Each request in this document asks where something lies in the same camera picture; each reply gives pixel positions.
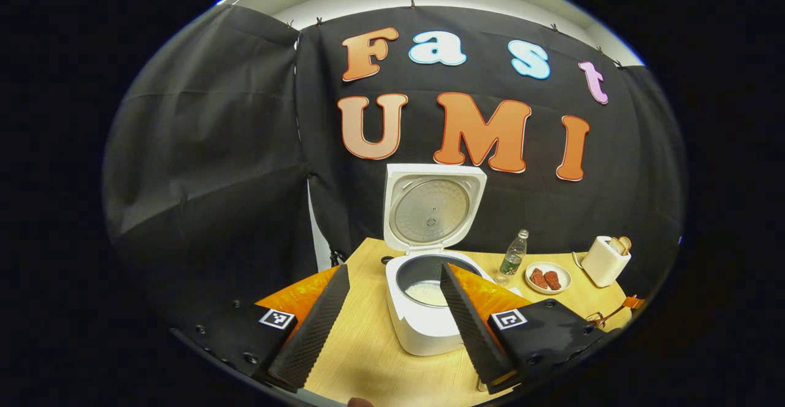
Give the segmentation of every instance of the white plate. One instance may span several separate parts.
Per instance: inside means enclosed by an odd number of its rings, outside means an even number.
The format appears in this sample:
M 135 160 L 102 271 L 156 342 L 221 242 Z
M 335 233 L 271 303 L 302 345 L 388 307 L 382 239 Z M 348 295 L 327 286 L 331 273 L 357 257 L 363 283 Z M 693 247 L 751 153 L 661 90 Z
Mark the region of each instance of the white plate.
M 535 268 L 541 270 L 542 275 L 545 275 L 545 273 L 549 271 L 555 272 L 559 278 L 559 284 L 561 284 L 561 288 L 558 291 L 550 289 L 550 287 L 548 287 L 547 289 L 542 289 L 542 287 L 539 287 L 537 284 L 532 283 L 532 279 L 530 279 L 530 277 L 532 276 Z M 554 295 L 559 292 L 564 292 L 568 287 L 570 287 L 570 284 L 572 283 L 572 277 L 570 276 L 570 273 L 567 272 L 566 269 L 564 269 L 563 267 L 557 264 L 550 264 L 549 262 L 533 262 L 533 264 L 528 265 L 528 267 L 526 268 L 524 279 L 526 281 L 526 284 L 528 284 L 529 287 L 531 287 L 533 290 L 548 295 Z

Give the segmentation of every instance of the rice cooker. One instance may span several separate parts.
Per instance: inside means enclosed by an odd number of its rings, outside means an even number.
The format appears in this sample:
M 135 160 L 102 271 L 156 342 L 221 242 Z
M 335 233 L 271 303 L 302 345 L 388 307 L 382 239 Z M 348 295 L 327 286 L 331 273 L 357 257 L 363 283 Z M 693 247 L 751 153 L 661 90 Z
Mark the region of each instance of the rice cooker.
M 485 180 L 478 167 L 387 165 L 385 242 L 406 253 L 387 262 L 387 306 L 400 345 L 410 354 L 431 356 L 463 347 L 439 286 L 444 262 L 492 281 L 465 254 L 443 250 L 468 233 Z

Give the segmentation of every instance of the plastic bottle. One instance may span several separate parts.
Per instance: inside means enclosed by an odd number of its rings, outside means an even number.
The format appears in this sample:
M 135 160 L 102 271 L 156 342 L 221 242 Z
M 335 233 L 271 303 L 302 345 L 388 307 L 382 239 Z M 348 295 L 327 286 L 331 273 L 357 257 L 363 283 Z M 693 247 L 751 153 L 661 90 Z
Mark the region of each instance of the plastic bottle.
M 521 231 L 518 232 L 518 237 L 510 243 L 510 247 L 507 248 L 507 253 L 504 255 L 502 264 L 499 265 L 499 270 L 496 271 L 496 276 L 494 276 L 494 281 L 496 281 L 497 284 L 501 286 L 510 284 L 510 276 L 513 276 L 518 272 L 518 268 L 521 267 L 524 256 L 526 256 L 528 238 L 529 231 L 521 229 Z

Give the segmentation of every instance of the table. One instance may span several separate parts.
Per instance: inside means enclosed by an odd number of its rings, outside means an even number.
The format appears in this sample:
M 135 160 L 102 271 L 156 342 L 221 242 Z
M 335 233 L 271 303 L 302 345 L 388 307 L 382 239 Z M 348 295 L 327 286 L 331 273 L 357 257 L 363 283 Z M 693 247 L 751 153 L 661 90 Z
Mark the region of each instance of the table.
M 504 254 L 462 253 L 492 276 Z M 476 405 L 512 391 L 488 395 L 477 390 L 477 372 L 465 349 L 432 357 L 404 351 L 393 330 L 387 309 L 387 279 L 383 256 L 403 256 L 383 240 L 367 238 L 346 260 L 351 289 L 324 348 L 316 360 L 305 390 L 346 403 L 350 398 L 368 399 L 375 407 L 412 405 Z M 586 253 L 577 253 L 582 260 Z M 572 276 L 569 289 L 545 295 L 524 283 L 525 265 L 535 261 L 561 265 Z M 622 305 L 625 295 L 618 283 L 597 287 L 575 265 L 572 253 L 527 254 L 524 265 L 511 276 L 511 287 L 532 302 L 557 299 L 581 317 L 594 312 L 610 314 Z M 610 318 L 603 330 L 624 326 L 631 318 L 625 308 Z

